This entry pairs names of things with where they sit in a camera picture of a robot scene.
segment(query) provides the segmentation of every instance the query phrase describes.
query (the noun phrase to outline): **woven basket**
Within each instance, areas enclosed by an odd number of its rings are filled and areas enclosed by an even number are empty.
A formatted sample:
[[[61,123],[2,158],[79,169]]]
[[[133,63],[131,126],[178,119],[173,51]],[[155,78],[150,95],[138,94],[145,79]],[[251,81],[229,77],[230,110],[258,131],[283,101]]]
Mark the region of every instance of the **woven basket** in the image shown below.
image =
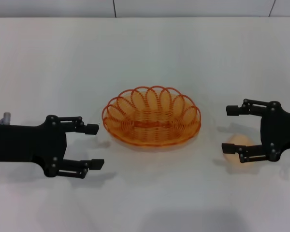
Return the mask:
[[[115,138],[148,147],[182,144],[201,127],[201,112],[191,98],[161,86],[121,92],[103,109],[102,119]]]

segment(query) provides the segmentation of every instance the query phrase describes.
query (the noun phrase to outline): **white table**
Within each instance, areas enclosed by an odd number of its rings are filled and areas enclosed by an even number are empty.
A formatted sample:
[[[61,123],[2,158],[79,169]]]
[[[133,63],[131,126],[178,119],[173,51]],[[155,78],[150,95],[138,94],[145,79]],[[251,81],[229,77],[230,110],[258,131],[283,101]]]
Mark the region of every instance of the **white table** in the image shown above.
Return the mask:
[[[47,178],[0,163],[0,232],[290,232],[290,150],[237,170],[221,143],[260,143],[260,118],[228,117],[244,98],[290,111],[290,18],[0,19],[0,118],[48,114],[101,123],[121,91],[175,87],[199,106],[196,140],[168,151],[68,135],[66,158],[104,158],[87,177]]]

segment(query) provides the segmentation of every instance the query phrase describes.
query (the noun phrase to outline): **white wall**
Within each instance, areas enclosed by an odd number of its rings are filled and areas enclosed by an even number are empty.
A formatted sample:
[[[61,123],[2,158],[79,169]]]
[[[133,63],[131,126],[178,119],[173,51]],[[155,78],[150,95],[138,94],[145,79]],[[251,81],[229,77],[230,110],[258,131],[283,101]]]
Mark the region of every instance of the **white wall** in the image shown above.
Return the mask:
[[[0,17],[115,17],[113,0],[0,0]]]
[[[276,0],[271,16],[290,16],[290,0]]]
[[[269,16],[274,1],[0,0],[0,17]],[[290,0],[276,0],[271,16],[290,16]]]
[[[274,0],[115,0],[117,17],[268,16]]]

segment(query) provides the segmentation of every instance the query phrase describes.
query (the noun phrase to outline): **orange wicker basket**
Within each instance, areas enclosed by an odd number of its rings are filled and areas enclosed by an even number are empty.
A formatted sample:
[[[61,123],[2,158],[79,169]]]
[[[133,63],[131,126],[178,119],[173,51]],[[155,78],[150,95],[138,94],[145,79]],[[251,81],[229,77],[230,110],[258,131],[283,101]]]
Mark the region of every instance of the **orange wicker basket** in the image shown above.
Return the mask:
[[[182,144],[201,127],[201,112],[191,98],[161,86],[121,92],[103,109],[102,119],[115,138],[148,147]]]

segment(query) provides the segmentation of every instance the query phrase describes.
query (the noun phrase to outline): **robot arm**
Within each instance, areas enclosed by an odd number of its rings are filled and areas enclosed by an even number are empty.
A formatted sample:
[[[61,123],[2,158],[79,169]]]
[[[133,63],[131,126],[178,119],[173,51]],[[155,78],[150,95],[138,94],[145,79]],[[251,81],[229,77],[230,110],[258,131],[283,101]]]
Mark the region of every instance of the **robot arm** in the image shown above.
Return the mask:
[[[281,153],[290,148],[290,113],[284,111],[277,101],[262,102],[245,99],[238,106],[227,106],[228,116],[261,116],[261,143],[256,146],[222,144],[228,154],[239,154],[241,163],[269,160],[276,162]]]
[[[0,124],[0,162],[33,162],[42,167],[47,177],[85,178],[88,170],[100,170],[104,160],[63,159],[66,132],[96,135],[98,130],[98,125],[85,125],[81,117],[55,115],[47,116],[36,127]]]

